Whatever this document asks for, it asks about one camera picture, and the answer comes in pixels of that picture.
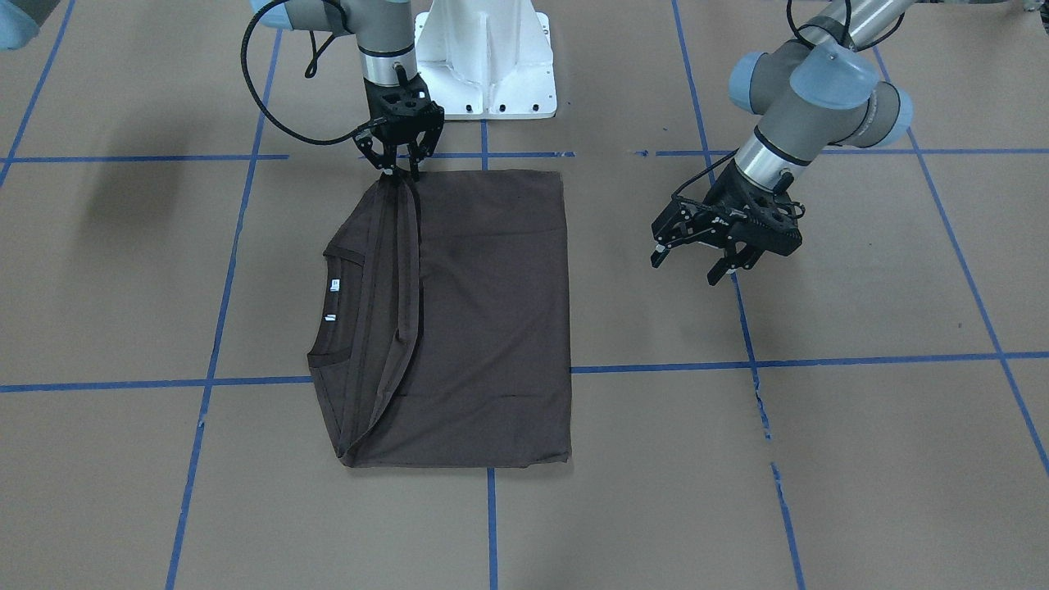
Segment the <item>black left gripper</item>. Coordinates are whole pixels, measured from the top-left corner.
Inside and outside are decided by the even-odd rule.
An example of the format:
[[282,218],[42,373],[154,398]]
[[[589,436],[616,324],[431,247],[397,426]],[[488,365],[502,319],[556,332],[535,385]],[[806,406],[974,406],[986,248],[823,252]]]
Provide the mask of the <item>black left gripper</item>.
[[[718,285],[727,274],[752,269],[758,261],[758,251],[779,256],[794,253],[802,245],[798,227],[801,217],[802,205],[792,201],[786,191],[765,190],[737,168],[727,168],[700,205],[681,199],[667,202],[651,224],[656,244],[651,265],[659,268],[671,249],[698,238],[726,249],[706,275],[708,285]],[[746,246],[738,251],[729,249],[738,243]]]

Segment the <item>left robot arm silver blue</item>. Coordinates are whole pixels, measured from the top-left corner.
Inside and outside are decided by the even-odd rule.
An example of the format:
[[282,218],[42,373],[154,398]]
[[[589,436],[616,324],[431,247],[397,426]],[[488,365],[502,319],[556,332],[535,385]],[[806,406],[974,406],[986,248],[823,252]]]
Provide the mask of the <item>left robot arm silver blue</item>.
[[651,264],[690,243],[722,256],[709,285],[749,270],[761,255],[793,254],[802,245],[795,180],[828,147],[884,147],[906,134],[914,105],[884,81],[863,52],[892,36],[908,1],[833,1],[802,24],[775,52],[749,52],[729,78],[730,100],[758,115],[745,142],[708,167],[715,173],[702,199],[675,190],[652,222]]

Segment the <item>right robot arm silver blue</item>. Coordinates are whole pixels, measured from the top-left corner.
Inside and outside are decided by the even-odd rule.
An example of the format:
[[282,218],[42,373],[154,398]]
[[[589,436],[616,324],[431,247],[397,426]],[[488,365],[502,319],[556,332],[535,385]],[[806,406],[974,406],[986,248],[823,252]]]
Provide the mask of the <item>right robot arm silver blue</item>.
[[[415,46],[415,22],[408,1],[254,1],[239,50],[247,90],[259,112],[282,132],[304,144],[329,146],[354,142],[374,168],[394,175],[398,149],[406,147],[409,176],[420,178],[419,164],[434,155],[445,124],[443,106],[434,100],[422,71]],[[250,76],[248,49],[258,24],[278,30],[327,33],[312,45],[305,77],[317,72],[320,57],[337,38],[356,38],[363,87],[370,118],[347,134],[331,139],[295,132],[270,113]]]

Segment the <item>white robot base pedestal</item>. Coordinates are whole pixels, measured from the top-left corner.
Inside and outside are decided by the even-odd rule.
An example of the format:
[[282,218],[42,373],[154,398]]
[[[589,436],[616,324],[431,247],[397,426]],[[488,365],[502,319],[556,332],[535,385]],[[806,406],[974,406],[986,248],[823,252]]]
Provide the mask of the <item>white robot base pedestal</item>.
[[434,1],[415,18],[419,71],[446,120],[558,112],[551,23],[531,1]]

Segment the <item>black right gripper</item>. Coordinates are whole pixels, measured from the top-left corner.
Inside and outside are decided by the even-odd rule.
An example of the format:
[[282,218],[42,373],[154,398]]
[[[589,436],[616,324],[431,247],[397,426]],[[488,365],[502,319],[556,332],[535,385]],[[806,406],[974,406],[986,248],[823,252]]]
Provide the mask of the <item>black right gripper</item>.
[[382,86],[365,82],[370,122],[352,131],[362,156],[383,175],[397,173],[397,144],[377,136],[418,136],[408,143],[410,180],[420,180],[420,163],[434,156],[443,132],[443,109],[432,101],[422,75],[407,85]]

